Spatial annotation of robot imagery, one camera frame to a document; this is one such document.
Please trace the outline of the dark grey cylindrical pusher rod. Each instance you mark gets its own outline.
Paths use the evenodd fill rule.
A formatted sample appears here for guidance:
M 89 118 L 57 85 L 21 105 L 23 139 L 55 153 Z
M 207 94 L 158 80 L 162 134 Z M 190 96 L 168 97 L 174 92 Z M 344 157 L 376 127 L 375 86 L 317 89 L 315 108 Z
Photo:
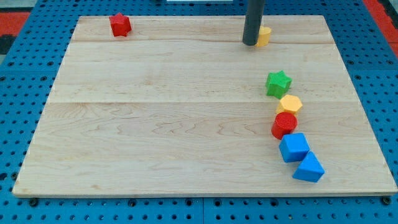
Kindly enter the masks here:
M 244 21 L 243 39 L 245 45 L 256 45 L 264 13 L 265 0 L 249 0 Z

